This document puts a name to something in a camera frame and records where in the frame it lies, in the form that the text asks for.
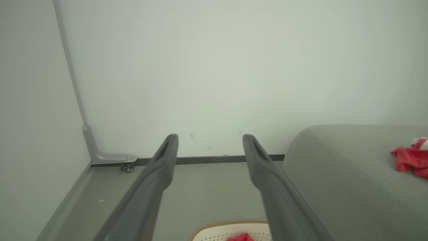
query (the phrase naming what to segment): white wall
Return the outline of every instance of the white wall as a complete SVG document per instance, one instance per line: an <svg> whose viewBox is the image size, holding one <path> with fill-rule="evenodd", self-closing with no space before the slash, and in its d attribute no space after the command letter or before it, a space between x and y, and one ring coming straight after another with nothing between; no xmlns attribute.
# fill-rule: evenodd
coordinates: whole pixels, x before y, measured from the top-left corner
<svg viewBox="0 0 428 241"><path fill-rule="evenodd" d="M52 0L0 1L0 240L36 240L90 162Z"/></svg>
<svg viewBox="0 0 428 241"><path fill-rule="evenodd" d="M315 124L428 124L426 0L60 0L102 151L270 154Z"/></svg>

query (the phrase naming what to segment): gray sofa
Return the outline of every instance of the gray sofa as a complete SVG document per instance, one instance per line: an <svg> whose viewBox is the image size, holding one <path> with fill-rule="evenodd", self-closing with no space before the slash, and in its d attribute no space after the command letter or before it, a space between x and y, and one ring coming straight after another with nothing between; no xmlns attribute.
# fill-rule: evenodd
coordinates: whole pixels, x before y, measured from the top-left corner
<svg viewBox="0 0 428 241"><path fill-rule="evenodd" d="M285 173L335 241L428 240L428 181L391 151L428 127L321 125L296 136Z"/></svg>

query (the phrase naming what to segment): laundry basket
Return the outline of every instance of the laundry basket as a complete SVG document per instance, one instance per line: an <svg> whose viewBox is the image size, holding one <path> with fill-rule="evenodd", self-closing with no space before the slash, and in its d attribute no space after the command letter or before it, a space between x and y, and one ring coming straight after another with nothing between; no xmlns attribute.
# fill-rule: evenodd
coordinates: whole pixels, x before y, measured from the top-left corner
<svg viewBox="0 0 428 241"><path fill-rule="evenodd" d="M209 223L197 228L189 241L227 241L240 234L248 233L254 241L272 241L269 225L263 219L240 219Z"/></svg>

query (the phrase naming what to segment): metal bracket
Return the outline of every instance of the metal bracket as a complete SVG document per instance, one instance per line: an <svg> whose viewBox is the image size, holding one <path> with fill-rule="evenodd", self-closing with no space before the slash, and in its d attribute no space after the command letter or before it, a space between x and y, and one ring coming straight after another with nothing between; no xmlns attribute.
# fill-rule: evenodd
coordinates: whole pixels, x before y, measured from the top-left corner
<svg viewBox="0 0 428 241"><path fill-rule="evenodd" d="M137 160L136 156L127 155L106 155L98 150L95 143L94 135L92 134L91 127L85 125L83 127L85 134L86 144L88 145L89 154L91 155L92 164L111 164L111 163L132 163Z"/></svg>
<svg viewBox="0 0 428 241"><path fill-rule="evenodd" d="M83 120L83 133L88 146L89 154L93 164L112 164L112 163L132 163L137 160L136 156L127 155L106 155L98 150L95 143L94 135L92 134L91 127L88 125L85 110L80 97L79 87L76 82L76 75L74 74L73 64L71 62L70 51L68 50L67 38L65 37L64 24L62 22L61 9L59 7L59 0L53 0L56 12L56 19L58 20L59 32L61 33L62 46L64 47L65 58L67 60L68 69L70 71L71 81L73 83L74 92L76 93L77 104L79 105L80 114Z"/></svg>

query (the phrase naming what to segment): red fabric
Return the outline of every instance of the red fabric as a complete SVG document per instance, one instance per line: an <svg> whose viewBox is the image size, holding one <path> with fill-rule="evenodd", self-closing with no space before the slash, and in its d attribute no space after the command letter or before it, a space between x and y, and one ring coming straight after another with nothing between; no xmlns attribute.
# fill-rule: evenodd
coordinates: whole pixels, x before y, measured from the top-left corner
<svg viewBox="0 0 428 241"><path fill-rule="evenodd" d="M428 180L428 150L398 147L392 154L397 156L395 169L407 172L413 167L416 175Z"/></svg>
<svg viewBox="0 0 428 241"><path fill-rule="evenodd" d="M412 148L413 149L420 149L422 144L425 143L425 141L426 141L425 139L419 139L416 144L412 145Z"/></svg>
<svg viewBox="0 0 428 241"><path fill-rule="evenodd" d="M247 233L243 233L236 238L228 238L227 241L254 241L254 239Z"/></svg>

